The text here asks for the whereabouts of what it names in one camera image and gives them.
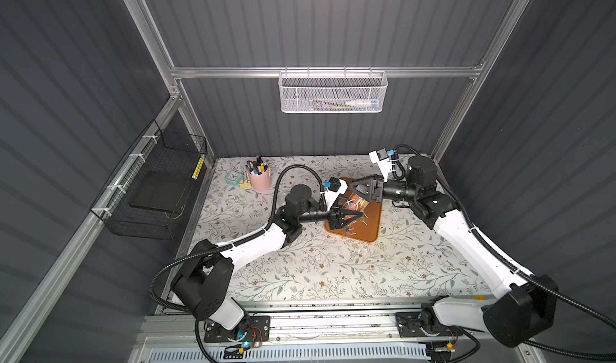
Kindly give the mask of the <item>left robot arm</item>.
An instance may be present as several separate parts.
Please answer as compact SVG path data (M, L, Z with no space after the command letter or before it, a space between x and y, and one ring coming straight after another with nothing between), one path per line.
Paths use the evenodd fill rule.
M362 209L350 210L337 203L345 192L343 183L338 191L325 190L315 200L308 186L293 186L285 205L272 211L272 221L263 228L227 244L198 243L179 267L171 291L197 321L212 321L232 339L241 339L250 329L250 320L244 308L227 296L234 273L291 245L302 234L304 221L326 221L331 229L341 229L362 218Z

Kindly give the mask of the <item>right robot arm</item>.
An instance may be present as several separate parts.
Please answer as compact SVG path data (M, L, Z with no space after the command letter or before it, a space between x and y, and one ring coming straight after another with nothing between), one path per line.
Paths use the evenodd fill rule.
M425 225L446 239L471 264L492 292L491 300L441 297L423 306L426 334L444 327L490 333L507 347L516 347L549 329L556 313L558 286L548 276L533 285L531 272L499 249L475 226L463 205L428 157L409 158L405 176L393 177L393 151L372 151L380 173L360 178L348 188L367 201L406 202Z

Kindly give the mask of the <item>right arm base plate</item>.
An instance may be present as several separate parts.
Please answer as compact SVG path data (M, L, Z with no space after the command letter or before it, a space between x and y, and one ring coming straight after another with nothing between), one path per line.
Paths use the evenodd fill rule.
M462 332L452 326L444 326L427 311L398 312L395 314L399 336L409 337L460 337Z

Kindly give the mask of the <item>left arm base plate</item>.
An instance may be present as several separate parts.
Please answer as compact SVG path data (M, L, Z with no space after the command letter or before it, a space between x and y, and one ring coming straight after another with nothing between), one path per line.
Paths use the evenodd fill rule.
M225 329L214 321L206 321L203 326L206 343L237 342L261 343L269 340L271 328L270 316L248 315L231 330Z

